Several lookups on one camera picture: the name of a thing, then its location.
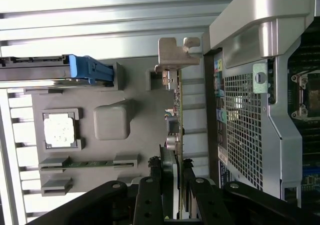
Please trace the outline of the CPU socket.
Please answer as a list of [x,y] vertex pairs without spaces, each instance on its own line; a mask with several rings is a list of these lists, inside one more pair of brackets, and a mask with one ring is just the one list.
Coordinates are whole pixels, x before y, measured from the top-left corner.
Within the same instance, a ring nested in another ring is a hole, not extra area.
[[296,120],[320,121],[320,70],[304,70],[291,77],[297,84],[297,109],[291,114]]

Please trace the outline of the green motherboard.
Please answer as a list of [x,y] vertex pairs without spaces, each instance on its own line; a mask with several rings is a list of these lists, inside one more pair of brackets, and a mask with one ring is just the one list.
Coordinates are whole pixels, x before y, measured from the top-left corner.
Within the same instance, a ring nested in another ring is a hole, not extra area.
[[288,114],[302,137],[302,186],[320,190],[320,120],[292,118],[298,108],[298,85],[291,77],[302,71],[320,70],[320,28],[308,28],[288,59]]

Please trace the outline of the green RAM stick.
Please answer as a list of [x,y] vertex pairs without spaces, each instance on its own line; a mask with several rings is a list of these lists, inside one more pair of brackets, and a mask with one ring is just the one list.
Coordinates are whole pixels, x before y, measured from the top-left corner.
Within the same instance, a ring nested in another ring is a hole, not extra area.
[[99,160],[99,161],[64,161],[59,163],[47,163],[39,166],[40,170],[67,170],[67,169],[84,169],[84,168],[127,168],[135,167],[136,161],[112,161],[112,160]]

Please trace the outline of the open black PC case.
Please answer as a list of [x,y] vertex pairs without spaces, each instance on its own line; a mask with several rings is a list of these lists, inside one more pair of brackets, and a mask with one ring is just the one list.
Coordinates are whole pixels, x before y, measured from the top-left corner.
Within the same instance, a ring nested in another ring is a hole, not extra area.
[[302,136],[288,114],[288,60],[320,0],[233,0],[202,37],[212,157],[220,183],[235,179],[313,211],[305,189]]

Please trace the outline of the grey plastic parts rack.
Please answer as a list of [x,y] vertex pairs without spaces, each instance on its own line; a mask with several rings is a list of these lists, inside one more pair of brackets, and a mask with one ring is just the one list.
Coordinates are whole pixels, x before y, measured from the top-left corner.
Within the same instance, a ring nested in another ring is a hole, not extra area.
[[[85,193],[111,181],[144,177],[148,160],[159,154],[167,138],[165,111],[173,107],[173,93],[154,72],[155,59],[113,61],[118,81],[114,87],[65,88],[32,94],[41,194],[44,197]],[[73,119],[71,147],[49,148],[44,119],[68,114]],[[95,167],[40,170],[41,164],[66,161],[135,160],[135,167]]]

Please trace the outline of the silver CPU chip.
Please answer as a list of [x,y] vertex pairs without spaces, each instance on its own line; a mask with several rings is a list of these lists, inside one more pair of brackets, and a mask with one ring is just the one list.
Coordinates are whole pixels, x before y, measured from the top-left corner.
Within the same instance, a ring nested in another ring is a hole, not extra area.
[[44,119],[44,137],[51,149],[70,148],[75,142],[73,119],[66,113],[49,114]]

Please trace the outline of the hard disk in blue carrier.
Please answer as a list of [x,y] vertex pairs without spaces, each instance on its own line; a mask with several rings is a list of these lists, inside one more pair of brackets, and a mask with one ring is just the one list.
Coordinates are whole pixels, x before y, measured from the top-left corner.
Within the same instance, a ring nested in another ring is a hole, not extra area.
[[0,57],[0,89],[113,87],[115,76],[90,56]]

